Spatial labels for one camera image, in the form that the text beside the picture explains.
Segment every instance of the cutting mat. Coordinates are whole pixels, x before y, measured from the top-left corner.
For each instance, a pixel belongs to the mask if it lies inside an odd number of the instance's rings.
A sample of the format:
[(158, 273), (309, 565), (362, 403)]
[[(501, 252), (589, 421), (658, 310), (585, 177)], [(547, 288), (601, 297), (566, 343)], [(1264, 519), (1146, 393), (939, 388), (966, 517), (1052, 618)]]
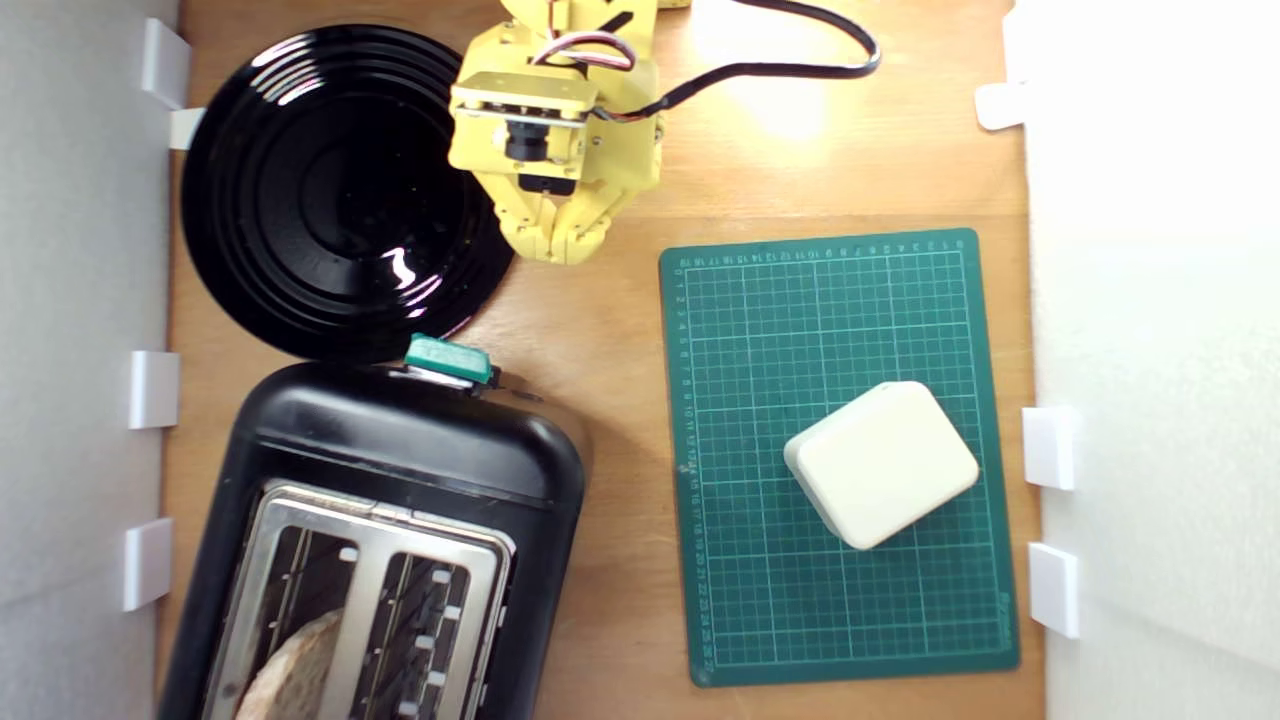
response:
[[(977, 236), (677, 247), (660, 272), (694, 683), (1016, 666)], [(859, 552), (827, 532), (782, 446), (893, 379), (933, 391), (982, 475)]]

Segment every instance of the toaster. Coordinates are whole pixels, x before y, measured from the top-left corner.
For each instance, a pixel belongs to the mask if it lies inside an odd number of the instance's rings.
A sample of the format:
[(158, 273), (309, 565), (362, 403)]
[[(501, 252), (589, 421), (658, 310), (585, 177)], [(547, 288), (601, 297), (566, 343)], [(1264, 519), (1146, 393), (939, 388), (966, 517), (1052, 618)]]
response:
[(232, 428), (160, 717), (236, 719), (334, 614), (316, 719), (529, 717), (589, 462), (581, 423), (470, 348), (276, 372)]

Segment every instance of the wooden table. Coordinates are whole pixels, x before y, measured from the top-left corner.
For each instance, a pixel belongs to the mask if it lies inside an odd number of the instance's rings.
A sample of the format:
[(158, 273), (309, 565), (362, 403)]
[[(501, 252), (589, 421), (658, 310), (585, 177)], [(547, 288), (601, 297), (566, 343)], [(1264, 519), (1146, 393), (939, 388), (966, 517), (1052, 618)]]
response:
[[(1043, 715), (1043, 635), (1027, 619), (1023, 547), (1039, 538), (1023, 483), (1019, 409), (1032, 402), (1027, 195), (1019, 132), (991, 136), (973, 90), (1002, 77), (1010, 0), (850, 0), (884, 45), (863, 81), (735, 79), (668, 117), (662, 186), (616, 223), (588, 264), (518, 263), (458, 338), (576, 409), (596, 442), (541, 683), (538, 716), (1010, 717)], [(462, 49), (503, 18), (498, 0), (184, 0), (191, 100), (262, 47), (335, 22), (383, 22)], [(856, 47), (777, 13), (695, 0), (659, 18), (663, 86), (732, 60), (852, 59)], [(180, 169), (180, 159), (175, 169)], [(982, 236), (1004, 438), (1023, 665), (1015, 673), (696, 689), (680, 593), (658, 304), (658, 252), (737, 242), (969, 225)], [(292, 360), (233, 324), (196, 278), (175, 227), (173, 350), (182, 421), (165, 456), (164, 512), (177, 520), (174, 592), (161, 606), (166, 664), (228, 430), (244, 395)]]

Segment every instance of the green lever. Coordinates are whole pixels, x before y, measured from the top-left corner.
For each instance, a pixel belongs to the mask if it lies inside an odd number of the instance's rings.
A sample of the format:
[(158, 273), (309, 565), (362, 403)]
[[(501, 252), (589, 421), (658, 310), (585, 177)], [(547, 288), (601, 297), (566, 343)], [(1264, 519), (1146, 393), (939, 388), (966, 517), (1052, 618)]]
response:
[(493, 378), (488, 352), (422, 333), (413, 333), (404, 364), (481, 384)]

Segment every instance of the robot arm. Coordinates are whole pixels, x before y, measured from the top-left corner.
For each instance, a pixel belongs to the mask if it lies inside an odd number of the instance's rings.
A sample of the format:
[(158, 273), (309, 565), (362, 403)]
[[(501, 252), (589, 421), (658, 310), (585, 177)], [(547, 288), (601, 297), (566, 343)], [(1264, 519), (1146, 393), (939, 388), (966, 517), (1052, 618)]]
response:
[[(703, 88), (740, 76), (860, 78), (879, 65), (876, 40), (840, 14), (792, 0), (736, 1), (831, 24), (868, 59), (733, 63), (659, 96), (658, 6), (687, 0), (502, 0), (512, 19), (471, 42), (453, 86), (449, 163), (475, 174), (516, 252), (566, 265), (595, 252), (614, 215), (658, 184), (659, 113)], [(621, 55), (576, 50), (586, 44)]]

